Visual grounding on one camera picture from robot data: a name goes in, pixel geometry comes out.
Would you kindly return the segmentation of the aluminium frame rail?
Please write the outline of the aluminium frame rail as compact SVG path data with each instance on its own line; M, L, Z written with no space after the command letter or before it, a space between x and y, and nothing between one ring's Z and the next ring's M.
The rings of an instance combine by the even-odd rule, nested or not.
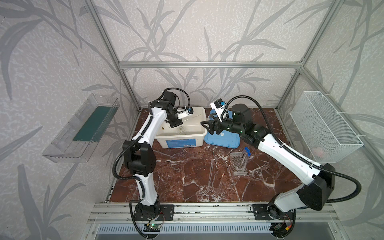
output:
M121 62L121 69L299 69L300 62Z

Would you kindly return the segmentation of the blue plastic bin lid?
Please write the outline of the blue plastic bin lid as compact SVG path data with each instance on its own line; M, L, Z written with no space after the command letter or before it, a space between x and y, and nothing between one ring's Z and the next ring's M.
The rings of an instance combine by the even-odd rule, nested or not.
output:
M209 145L225 147L230 149L236 149L240 145L240 137L236 133L231 133L228 131L222 131L219 135L214 133L207 135L204 138L205 143Z

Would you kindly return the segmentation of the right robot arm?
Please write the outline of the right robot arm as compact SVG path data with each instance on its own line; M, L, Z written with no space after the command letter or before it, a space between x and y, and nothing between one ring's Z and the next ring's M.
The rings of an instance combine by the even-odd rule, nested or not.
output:
M320 164L280 142L271 130L253 123L251 110L244 104L234 106L232 118L228 117L222 99L211 103L211 107L217 117L201 123L210 134L218 135L222 131L238 134L241 140L277 160L302 182L299 187L274 196L268 204L270 214L280 216L304 207L315 211L323 209L335 185L335 177L328 173L334 170L331 165L326 164L325 171L320 171Z

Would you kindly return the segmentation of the white plastic storage bin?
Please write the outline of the white plastic storage bin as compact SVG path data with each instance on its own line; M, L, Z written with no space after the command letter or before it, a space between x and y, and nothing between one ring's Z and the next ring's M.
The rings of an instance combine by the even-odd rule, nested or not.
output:
M183 119L183 124L171 128L169 123L163 123L155 139L163 149L201 147L207 130L201 122L207 120L203 107L193 107L194 113Z

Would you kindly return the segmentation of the test tube blue cap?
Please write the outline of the test tube blue cap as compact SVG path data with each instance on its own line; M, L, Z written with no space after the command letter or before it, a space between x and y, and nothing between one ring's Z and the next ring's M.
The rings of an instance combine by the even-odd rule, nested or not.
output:
M247 148L247 147L245 147L245 148L244 148L244 157L245 157L245 158L249 158L251 155L252 155L252 154L251 154L250 149Z

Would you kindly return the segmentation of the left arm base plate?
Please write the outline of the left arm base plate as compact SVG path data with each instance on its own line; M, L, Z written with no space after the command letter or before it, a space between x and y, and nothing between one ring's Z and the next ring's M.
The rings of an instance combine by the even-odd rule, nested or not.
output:
M175 206L165 204L155 204L146 206L141 203L137 204L134 211L135 221L149 221L157 217L160 220L172 221L174 218Z

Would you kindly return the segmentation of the clear plastic test tube rack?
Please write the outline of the clear plastic test tube rack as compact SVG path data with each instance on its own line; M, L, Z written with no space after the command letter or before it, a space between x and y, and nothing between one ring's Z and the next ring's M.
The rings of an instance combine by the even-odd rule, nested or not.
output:
M230 166L234 176L246 176L248 174L247 164L251 154L244 153L231 153L230 154Z

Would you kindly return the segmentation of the pink object in basket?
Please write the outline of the pink object in basket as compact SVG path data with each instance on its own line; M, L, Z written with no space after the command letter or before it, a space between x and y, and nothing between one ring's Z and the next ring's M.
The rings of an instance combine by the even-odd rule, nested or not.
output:
M314 155L314 157L316 157L316 158L324 158L328 154L321 147L312 148L311 151L312 151L312 154Z

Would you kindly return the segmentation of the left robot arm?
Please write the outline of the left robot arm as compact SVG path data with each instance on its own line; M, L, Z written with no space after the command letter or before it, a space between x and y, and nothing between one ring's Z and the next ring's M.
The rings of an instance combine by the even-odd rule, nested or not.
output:
M183 124L175 107L177 98L173 92L164 91L158 99L150 102L149 116L144 125L131 141L126 142L124 161L138 185L140 194L138 209L152 215L158 215L160 212L153 177L157 158L152 146L164 122L171 128Z

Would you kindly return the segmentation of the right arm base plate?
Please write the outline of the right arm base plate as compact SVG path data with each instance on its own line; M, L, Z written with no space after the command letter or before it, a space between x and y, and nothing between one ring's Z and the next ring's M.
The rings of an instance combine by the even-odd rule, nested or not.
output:
M282 212L273 204L253 204L250 206L250 211L255 220L282 220L287 213Z

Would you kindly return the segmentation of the clear acrylic wall shelf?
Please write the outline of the clear acrylic wall shelf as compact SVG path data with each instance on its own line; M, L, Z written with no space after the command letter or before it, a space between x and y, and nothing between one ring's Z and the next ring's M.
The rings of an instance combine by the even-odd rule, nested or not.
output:
M43 151L54 163L86 163L120 107L119 99L90 94Z

